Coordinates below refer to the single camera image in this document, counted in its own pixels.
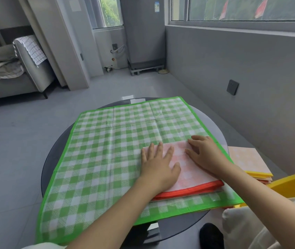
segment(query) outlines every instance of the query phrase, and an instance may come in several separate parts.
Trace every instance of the green checkered cloth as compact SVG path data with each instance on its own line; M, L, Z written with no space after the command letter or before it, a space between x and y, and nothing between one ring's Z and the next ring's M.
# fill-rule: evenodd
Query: green checkered cloth
M151 142L209 135L181 98L150 100L81 113L54 170L38 217L37 242L68 243L110 208L140 174L140 151ZM136 224L243 203L220 192L149 203Z

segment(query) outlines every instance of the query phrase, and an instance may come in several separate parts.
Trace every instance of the round table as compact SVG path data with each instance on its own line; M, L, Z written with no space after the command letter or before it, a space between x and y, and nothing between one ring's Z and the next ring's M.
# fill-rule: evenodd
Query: round table
M148 100L155 100L159 98L138 98ZM105 105L101 108L114 107L118 105L127 105L130 104L130 100L121 100L108 105ZM217 139L217 141L223 146L223 148L228 153L227 142L224 138L224 135L217 127L217 125L203 112L199 111L195 107L192 107L197 116L201 119L204 125L210 130L212 135ZM73 127L73 124L67 128L66 131L59 137L59 139L54 143L50 153L48 154L46 161L44 163L42 178L41 178L41 188L42 195L44 196L46 192L46 188L50 182L50 178L53 174L54 168L58 164L58 161L62 155L64 147L69 138L70 131ZM124 245L141 245L147 243L158 243L162 240L173 237L191 226L197 223L202 217L204 217L208 213L207 211L200 211L195 213L187 213L183 215L178 215L170 218L165 218L158 220L159 228L153 230L147 230L150 226L150 223L133 226L130 230L127 238L124 241Z

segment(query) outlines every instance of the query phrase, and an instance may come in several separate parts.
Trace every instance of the gray refrigerator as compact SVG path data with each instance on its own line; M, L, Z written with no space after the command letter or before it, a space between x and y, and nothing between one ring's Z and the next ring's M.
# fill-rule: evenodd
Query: gray refrigerator
M120 0L129 68L165 64L164 0Z

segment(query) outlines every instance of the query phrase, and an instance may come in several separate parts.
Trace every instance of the white checkered towel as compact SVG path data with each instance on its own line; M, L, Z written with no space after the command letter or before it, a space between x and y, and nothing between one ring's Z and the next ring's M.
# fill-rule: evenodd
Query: white checkered towel
M31 36L23 36L15 39L23 44L25 49L28 51L30 57L32 58L33 62L38 66L40 65L44 60L46 60L46 56L41 49L39 42L37 41L37 38L35 35Z

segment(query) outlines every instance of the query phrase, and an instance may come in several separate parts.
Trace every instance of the red flag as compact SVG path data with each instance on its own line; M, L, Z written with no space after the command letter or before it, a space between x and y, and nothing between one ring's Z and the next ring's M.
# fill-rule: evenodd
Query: red flag
M223 7L223 12L221 12L221 15L220 15L220 17L219 17L219 20L225 18L225 16L226 16L226 11L227 11L227 5L228 5L228 0L225 2L225 5L224 5L224 7Z
M259 5L259 7L256 10L255 18L259 18L264 14L266 4L267 4L267 0L262 1L262 3Z

